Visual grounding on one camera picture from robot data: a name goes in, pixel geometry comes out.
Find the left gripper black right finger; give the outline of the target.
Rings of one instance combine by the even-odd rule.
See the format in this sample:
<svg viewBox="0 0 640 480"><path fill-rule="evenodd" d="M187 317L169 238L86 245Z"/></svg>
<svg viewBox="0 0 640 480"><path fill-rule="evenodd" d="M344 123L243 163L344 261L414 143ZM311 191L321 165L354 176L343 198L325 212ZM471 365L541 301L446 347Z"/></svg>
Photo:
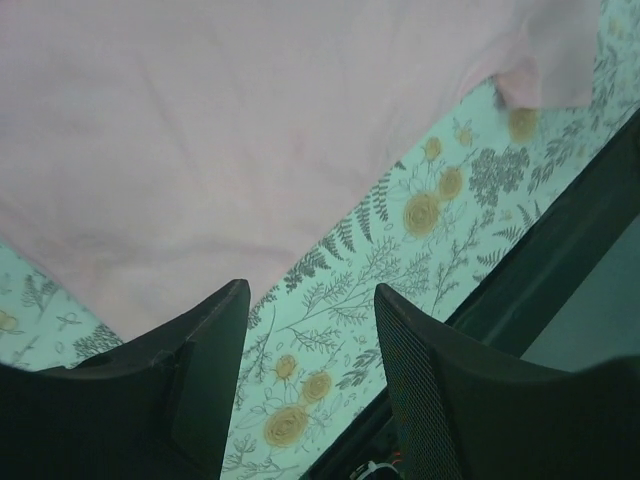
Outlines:
<svg viewBox="0 0 640 480"><path fill-rule="evenodd" d="M639 361L578 372L500 352L374 295L387 388L410 479L635 479Z"/></svg>

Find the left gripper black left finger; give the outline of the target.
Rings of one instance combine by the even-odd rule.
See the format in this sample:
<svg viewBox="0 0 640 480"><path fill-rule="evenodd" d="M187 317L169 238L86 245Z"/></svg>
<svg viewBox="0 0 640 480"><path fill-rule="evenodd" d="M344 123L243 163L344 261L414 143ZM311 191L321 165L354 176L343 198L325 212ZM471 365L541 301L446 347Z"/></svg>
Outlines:
<svg viewBox="0 0 640 480"><path fill-rule="evenodd" d="M1 369L5 479L216 479L247 332L237 279L74 368Z"/></svg>

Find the pink t-shirt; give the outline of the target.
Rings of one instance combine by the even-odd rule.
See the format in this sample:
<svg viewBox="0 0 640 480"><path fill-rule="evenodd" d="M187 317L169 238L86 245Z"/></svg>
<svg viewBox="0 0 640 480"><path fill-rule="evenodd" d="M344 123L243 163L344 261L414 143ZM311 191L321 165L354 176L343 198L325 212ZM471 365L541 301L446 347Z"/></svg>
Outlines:
<svg viewBox="0 0 640 480"><path fill-rule="evenodd" d="M265 294L471 89L592 94L596 1L5 1L1 236L124 340Z"/></svg>

